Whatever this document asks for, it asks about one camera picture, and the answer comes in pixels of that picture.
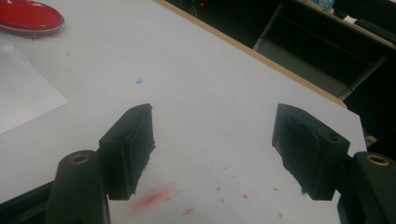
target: white paper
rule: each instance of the white paper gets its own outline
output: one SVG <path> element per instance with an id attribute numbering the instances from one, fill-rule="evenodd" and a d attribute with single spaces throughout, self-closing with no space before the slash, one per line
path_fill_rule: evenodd
<path id="1" fill-rule="evenodd" d="M 11 45 L 0 48 L 0 134 L 66 103 L 29 57 Z"/>

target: red object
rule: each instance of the red object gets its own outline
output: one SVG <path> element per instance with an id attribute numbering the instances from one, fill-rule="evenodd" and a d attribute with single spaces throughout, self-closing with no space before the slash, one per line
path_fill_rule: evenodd
<path id="1" fill-rule="evenodd" d="M 0 30 L 11 35 L 44 37 L 59 32 L 64 17 L 52 7 L 34 1 L 0 0 Z"/>

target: white table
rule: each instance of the white table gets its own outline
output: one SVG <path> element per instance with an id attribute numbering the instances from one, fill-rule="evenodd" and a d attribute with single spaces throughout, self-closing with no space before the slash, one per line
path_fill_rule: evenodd
<path id="1" fill-rule="evenodd" d="M 322 120 L 351 155 L 364 149 L 357 115 L 156 2 L 41 2 L 64 15 L 64 32 L 0 35 L 0 46 L 26 54 L 68 104 L 0 134 L 0 203 L 50 182 L 61 158 L 96 150 L 128 108 L 151 103 L 156 148 L 136 195 L 110 202 L 113 223 L 339 222 L 338 193 L 314 202 L 283 168 L 276 107 Z"/>

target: blue speck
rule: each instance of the blue speck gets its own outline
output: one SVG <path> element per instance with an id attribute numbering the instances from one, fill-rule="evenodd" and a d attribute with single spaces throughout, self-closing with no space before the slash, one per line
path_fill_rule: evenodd
<path id="1" fill-rule="evenodd" d="M 142 82 L 144 82 L 144 81 L 145 81 L 145 79 L 143 79 L 142 77 L 140 77 L 140 78 L 137 79 L 136 84 L 140 84 L 140 83 L 142 83 Z"/>

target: red stain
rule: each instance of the red stain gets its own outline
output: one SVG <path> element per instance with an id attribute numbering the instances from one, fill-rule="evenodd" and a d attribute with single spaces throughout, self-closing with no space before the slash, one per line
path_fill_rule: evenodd
<path id="1" fill-rule="evenodd" d="M 192 214 L 194 214 L 194 208 L 193 208 L 193 207 L 184 210 L 183 217 L 186 216 L 186 215 L 187 215 L 187 216 L 190 216 L 190 215 L 192 215 Z"/>
<path id="2" fill-rule="evenodd" d="M 131 210 L 134 214 L 143 212 L 144 210 L 149 209 L 156 203 L 159 202 L 168 202 L 171 200 L 170 193 L 171 187 L 162 187 L 159 189 L 153 189 L 150 193 L 146 196 L 138 199 L 137 201 L 133 202 L 131 206 Z"/>

